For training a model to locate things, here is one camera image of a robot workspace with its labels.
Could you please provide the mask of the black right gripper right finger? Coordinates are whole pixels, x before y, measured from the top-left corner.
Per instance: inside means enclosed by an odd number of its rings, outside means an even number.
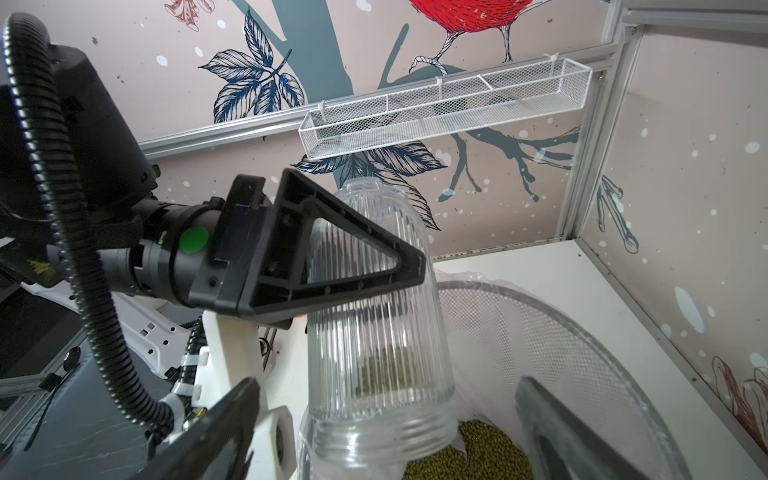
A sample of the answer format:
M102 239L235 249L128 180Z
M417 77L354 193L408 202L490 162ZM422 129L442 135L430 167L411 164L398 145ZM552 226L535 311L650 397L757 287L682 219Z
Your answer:
M534 478L645 477L536 379L522 378L515 400Z

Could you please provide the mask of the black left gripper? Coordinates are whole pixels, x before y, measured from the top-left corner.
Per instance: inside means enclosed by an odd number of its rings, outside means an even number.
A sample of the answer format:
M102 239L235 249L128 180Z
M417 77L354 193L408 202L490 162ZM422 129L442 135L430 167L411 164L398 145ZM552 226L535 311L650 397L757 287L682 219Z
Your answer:
M426 256L295 169L273 203L239 175L198 205L145 199L139 243L99 252L114 292L239 319L289 318L423 283Z

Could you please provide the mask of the green lid mung bean jar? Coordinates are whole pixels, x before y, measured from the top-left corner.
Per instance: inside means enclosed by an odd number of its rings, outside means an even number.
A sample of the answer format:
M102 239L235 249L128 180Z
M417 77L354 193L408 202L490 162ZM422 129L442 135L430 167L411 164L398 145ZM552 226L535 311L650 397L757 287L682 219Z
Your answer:
M457 434L455 382L424 223L375 177L336 197L426 256L416 287L308 315L308 456L315 478L400 479Z

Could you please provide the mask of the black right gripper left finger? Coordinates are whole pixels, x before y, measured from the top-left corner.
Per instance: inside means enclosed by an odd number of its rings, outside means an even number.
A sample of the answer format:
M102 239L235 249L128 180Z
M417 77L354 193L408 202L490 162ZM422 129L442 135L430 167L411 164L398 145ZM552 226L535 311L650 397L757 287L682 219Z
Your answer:
M248 449L260 412L261 389L246 378L226 394L136 479L243 479Z

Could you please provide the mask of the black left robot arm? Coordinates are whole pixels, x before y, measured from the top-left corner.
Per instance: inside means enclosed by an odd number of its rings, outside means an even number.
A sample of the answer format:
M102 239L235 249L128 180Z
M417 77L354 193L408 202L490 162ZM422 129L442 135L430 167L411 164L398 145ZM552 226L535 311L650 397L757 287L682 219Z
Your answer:
M32 35L2 47L1 67L1 232L48 248L88 324L115 323L123 292L284 328L423 281L421 252L292 169L275 198L240 175L200 205L153 199L154 171L83 52ZM388 265L309 283L318 219Z

